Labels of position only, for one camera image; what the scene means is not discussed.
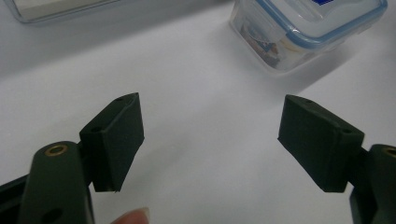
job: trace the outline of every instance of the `white surface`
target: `white surface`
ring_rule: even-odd
[[[233,2],[112,4],[40,25],[0,1],[0,184],[43,146],[78,141],[111,100],[138,91],[146,140],[120,193],[92,193],[96,223],[148,206],[151,223],[352,223],[276,140],[285,94],[396,146],[396,4],[374,27],[285,76],[228,23]]]

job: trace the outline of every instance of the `plastic container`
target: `plastic container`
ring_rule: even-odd
[[[231,24],[266,64],[288,71],[366,30],[387,6],[387,0],[236,0]]]
[[[20,22],[44,21],[115,1],[119,0],[5,0]]]

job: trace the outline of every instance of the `clamp jaw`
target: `clamp jaw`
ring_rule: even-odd
[[[355,224],[396,223],[396,147],[361,147],[364,133],[302,97],[287,95],[279,142],[325,192],[355,188]]]
[[[95,191],[120,191],[144,140],[138,93],[111,102],[79,133],[37,151],[30,174],[0,187],[0,223],[94,223]]]

